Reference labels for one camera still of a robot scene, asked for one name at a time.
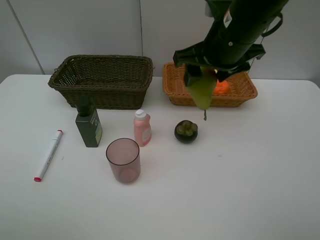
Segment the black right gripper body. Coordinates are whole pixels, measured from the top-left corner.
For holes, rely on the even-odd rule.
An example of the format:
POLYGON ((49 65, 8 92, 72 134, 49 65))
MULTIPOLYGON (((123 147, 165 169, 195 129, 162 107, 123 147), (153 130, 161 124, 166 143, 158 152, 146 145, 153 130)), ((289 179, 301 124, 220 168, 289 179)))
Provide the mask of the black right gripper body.
POLYGON ((173 62, 176 67, 193 65, 213 68, 220 72, 239 73, 251 68, 249 61, 261 59, 266 51, 262 44, 245 45, 231 44, 225 47, 210 48, 203 41, 175 51, 173 62))

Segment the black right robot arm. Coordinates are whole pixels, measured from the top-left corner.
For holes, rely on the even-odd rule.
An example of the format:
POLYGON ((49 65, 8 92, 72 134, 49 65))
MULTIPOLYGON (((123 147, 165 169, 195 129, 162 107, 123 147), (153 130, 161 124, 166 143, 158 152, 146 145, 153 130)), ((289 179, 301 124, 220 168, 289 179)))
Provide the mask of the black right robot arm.
POLYGON ((249 61, 266 53, 259 37, 267 37, 283 24, 282 9, 287 0, 208 0, 212 26, 204 41, 177 50, 173 55, 176 67, 185 65, 184 84, 196 82, 201 68, 216 70, 222 82, 250 70, 249 61))

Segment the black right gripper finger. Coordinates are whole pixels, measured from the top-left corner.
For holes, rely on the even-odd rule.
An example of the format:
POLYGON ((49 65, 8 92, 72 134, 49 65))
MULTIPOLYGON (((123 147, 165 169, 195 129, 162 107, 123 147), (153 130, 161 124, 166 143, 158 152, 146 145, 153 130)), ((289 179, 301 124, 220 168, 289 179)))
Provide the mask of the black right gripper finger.
POLYGON ((186 64, 184 72, 184 85, 189 87, 202 77, 201 67, 197 65, 186 64))
POLYGON ((250 65, 239 65, 234 69, 218 70, 216 73, 216 77, 219 82, 223 82, 224 80, 227 80, 229 77, 233 75, 249 71, 250 68, 251 68, 250 65))

